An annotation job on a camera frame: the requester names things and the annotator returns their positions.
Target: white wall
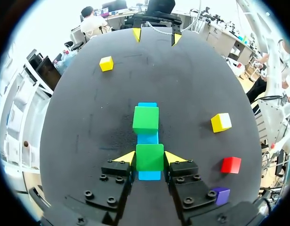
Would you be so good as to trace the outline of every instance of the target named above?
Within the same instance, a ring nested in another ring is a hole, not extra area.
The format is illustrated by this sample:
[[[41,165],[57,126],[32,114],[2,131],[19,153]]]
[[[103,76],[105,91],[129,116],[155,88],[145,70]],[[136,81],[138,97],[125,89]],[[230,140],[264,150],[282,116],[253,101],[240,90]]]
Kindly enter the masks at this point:
[[[39,0],[14,32],[15,43],[24,57],[35,48],[53,60],[65,49],[64,43],[70,40],[71,29],[80,24],[81,10],[86,6],[101,8],[103,3],[109,1]],[[144,0],[127,0],[127,6],[135,6],[138,2],[144,3]],[[198,6],[198,0],[176,0],[175,9],[190,11],[192,8],[198,9]],[[210,7],[211,14],[221,15],[225,21],[235,23],[243,34],[248,36],[252,32],[240,8],[239,20],[235,0],[202,0],[202,10],[206,7]]]
[[[70,41],[71,29],[80,24],[81,10],[86,6],[101,8],[110,0],[39,0],[27,12],[14,31],[14,41],[22,56],[26,57],[34,48],[53,60]],[[127,0],[127,6],[142,0]]]

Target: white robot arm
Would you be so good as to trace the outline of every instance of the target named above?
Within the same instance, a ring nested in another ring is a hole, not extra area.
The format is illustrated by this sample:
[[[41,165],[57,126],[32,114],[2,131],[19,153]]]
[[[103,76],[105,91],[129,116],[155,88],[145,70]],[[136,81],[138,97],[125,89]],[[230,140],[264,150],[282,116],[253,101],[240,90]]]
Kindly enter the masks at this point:
[[[278,45],[271,37],[269,27],[265,27],[266,22],[254,8],[252,2],[237,0],[241,9],[246,13],[246,17],[252,30],[257,36],[257,46],[261,52],[269,54],[267,62],[267,87],[265,96],[282,96],[282,77],[280,68],[280,56]],[[273,155],[263,168],[267,168],[270,162],[278,156],[283,149],[290,156],[290,103],[280,99],[259,100],[261,112],[255,118],[259,130],[260,140],[268,140],[270,154]]]

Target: blue cube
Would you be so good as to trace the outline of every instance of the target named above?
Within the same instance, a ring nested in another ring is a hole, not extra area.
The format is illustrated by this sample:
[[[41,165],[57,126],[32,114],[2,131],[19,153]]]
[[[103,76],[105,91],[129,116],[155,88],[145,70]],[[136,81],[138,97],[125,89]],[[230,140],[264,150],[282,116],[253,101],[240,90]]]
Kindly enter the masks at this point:
[[[159,132],[155,135],[139,134],[137,136],[138,145],[158,145],[159,144]]]
[[[139,171],[139,180],[161,180],[161,171]]]
[[[138,104],[139,107],[157,107],[158,104],[155,102],[140,102]]]

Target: desk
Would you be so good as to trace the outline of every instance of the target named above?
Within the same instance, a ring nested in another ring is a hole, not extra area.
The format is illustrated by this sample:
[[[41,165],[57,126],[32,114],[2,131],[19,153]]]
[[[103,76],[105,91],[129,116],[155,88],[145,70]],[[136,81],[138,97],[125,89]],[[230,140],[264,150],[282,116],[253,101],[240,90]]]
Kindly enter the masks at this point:
[[[121,25],[125,24],[125,17],[126,16],[133,16],[134,14],[138,13],[138,10],[122,10],[120,14],[116,15],[110,15],[105,18],[105,20],[108,22],[108,24],[113,27],[115,30],[120,30]],[[172,14],[181,17],[182,19],[182,25],[181,29],[185,29],[189,24],[192,22],[192,18],[197,16],[197,13],[194,12],[183,12],[174,10]],[[74,42],[74,44],[77,44],[78,42],[82,41],[85,42],[84,36],[81,33],[80,26],[74,28],[71,31],[70,34],[71,41]]]
[[[215,49],[216,52],[226,57],[230,57],[233,60],[239,61],[243,65],[248,63],[250,56],[254,52],[236,36],[228,31],[222,30],[214,24],[208,25],[205,23],[204,27],[200,31],[200,35]],[[238,56],[230,54],[234,46],[240,50],[240,54]]]
[[[59,81],[41,135],[41,180],[51,204],[66,194],[83,198],[107,159],[135,150],[134,108],[144,101],[158,103],[165,150],[194,159],[208,186],[231,189],[233,204],[256,199],[262,160],[254,115],[231,69],[207,42],[186,31],[171,47],[168,35],[142,28],[140,43],[126,29],[86,45]],[[106,56],[113,56],[114,69],[102,73],[99,61]],[[223,112],[233,127],[214,134],[210,119]],[[239,174],[220,173],[229,156],[242,158]],[[119,225],[180,225],[164,178],[134,182]]]

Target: screw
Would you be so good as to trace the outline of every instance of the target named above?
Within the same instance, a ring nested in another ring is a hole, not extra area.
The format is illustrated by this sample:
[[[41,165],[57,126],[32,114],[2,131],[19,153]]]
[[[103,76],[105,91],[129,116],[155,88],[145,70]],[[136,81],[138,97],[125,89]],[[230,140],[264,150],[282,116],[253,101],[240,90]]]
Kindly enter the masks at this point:
[[[207,197],[208,197],[209,199],[214,199],[214,198],[216,197],[216,192],[213,191],[213,190],[209,191],[209,192],[207,193]]]
[[[117,203],[117,200],[114,197],[112,197],[112,196],[108,197],[106,201],[111,206],[113,206],[113,205],[115,205]]]
[[[94,198],[94,195],[91,191],[85,191],[84,192],[84,196],[87,198],[87,199],[93,199]]]
[[[102,180],[102,181],[107,181],[107,180],[108,180],[107,175],[102,174],[102,175],[100,176],[100,180]]]
[[[184,178],[177,178],[177,183],[178,184],[182,184],[185,182],[185,179]]]
[[[185,206],[191,205],[193,202],[194,202],[193,198],[191,198],[191,197],[187,197],[187,198],[184,199],[184,205]]]
[[[77,225],[82,226],[82,225],[86,225],[86,223],[87,223],[87,220],[85,218],[83,217],[77,218],[77,222],[76,222]]]
[[[195,174],[195,175],[193,175],[193,179],[194,179],[195,181],[199,181],[199,180],[201,180],[201,176],[198,175],[198,174]]]
[[[116,183],[117,184],[123,184],[124,183],[124,179],[122,177],[117,177],[116,178]]]
[[[225,216],[223,213],[219,214],[217,221],[219,221],[221,224],[224,224],[227,222],[227,216]]]

